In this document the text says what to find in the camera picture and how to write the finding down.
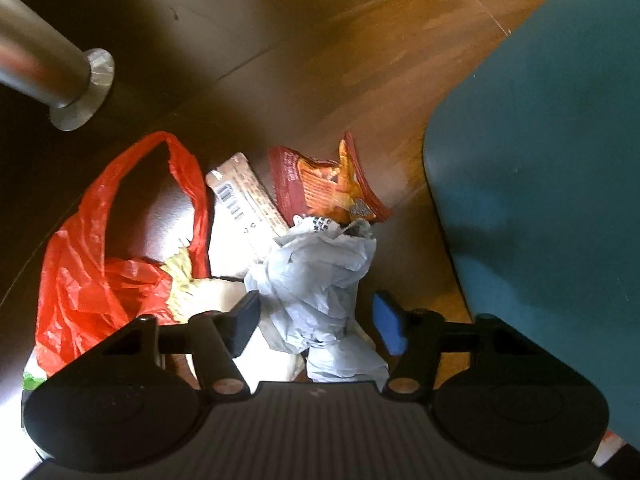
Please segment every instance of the chip bag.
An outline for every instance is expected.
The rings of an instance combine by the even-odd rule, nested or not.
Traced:
[[[285,146],[269,149],[276,201],[290,226],[296,215],[327,217],[340,224],[358,218],[382,222],[391,216],[364,178],[350,132],[338,152],[340,162],[308,158]]]

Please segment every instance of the trash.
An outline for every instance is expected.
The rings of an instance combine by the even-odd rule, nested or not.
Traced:
[[[219,278],[192,279],[191,260],[186,248],[180,248],[174,256],[167,258],[162,270],[172,277],[167,305],[180,322],[187,322],[191,316],[207,310],[229,312],[246,294],[243,282]],[[187,355],[187,362],[195,377],[191,355]],[[255,329],[242,355],[234,362],[252,392],[260,381],[293,381],[304,368],[301,356],[269,348],[259,328]]]
[[[47,380],[47,374],[38,366],[35,349],[31,351],[22,372],[22,389],[31,392]]]
[[[194,207],[193,240],[187,248],[196,278],[207,268],[208,205],[196,158],[166,132],[149,134],[117,156],[87,189],[78,212],[51,237],[42,266],[35,354],[48,376],[141,314],[175,323],[165,303],[171,277],[140,258],[104,257],[109,211],[123,177],[161,142],[169,170]]]
[[[364,178],[350,132],[338,152],[340,162],[308,158],[285,146],[269,149],[276,200],[289,225],[295,215],[327,217],[344,225],[358,218],[382,222],[391,216]]]
[[[246,157],[236,153],[206,177],[216,195],[209,254],[214,276],[244,278],[249,264],[271,251],[289,226],[271,202]]]
[[[626,442],[610,430],[607,430],[600,441],[598,450],[591,462],[596,467],[605,465]]]
[[[342,229],[327,218],[297,220],[244,278],[247,290],[260,291],[262,334],[274,350],[308,349],[306,373],[315,382],[373,380],[382,389],[387,364],[354,320],[358,282],[376,250],[369,223]]]
[[[229,312],[246,294],[243,282],[192,278],[191,259],[185,247],[167,258],[160,268],[172,278],[166,304],[178,323],[187,323],[191,316],[207,310]]]

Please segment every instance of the plastic bag handle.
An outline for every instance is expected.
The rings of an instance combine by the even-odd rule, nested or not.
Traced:
[[[114,158],[102,174],[89,186],[78,208],[82,240],[89,256],[104,276],[104,247],[107,221],[113,199],[121,180],[140,159],[150,153],[161,142],[169,148],[169,171],[182,191],[193,204],[193,238],[189,254],[194,278],[209,276],[207,261],[207,229],[209,209],[204,178],[197,159],[173,134],[156,132],[143,137],[128,150]]]

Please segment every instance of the screw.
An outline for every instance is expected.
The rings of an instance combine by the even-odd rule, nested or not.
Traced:
[[[213,383],[213,390],[220,395],[235,395],[244,390],[244,383],[238,379],[218,379]]]
[[[400,395],[414,394],[420,389],[420,383],[409,377],[398,377],[388,382],[389,389]]]

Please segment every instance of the ribbed black surface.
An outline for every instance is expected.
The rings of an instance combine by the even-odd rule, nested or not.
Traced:
[[[45,463],[33,480],[409,480],[604,478],[582,464],[519,473],[460,452],[416,404],[381,397],[372,384],[265,383],[247,402],[212,411],[190,443],[128,472],[87,474]]]

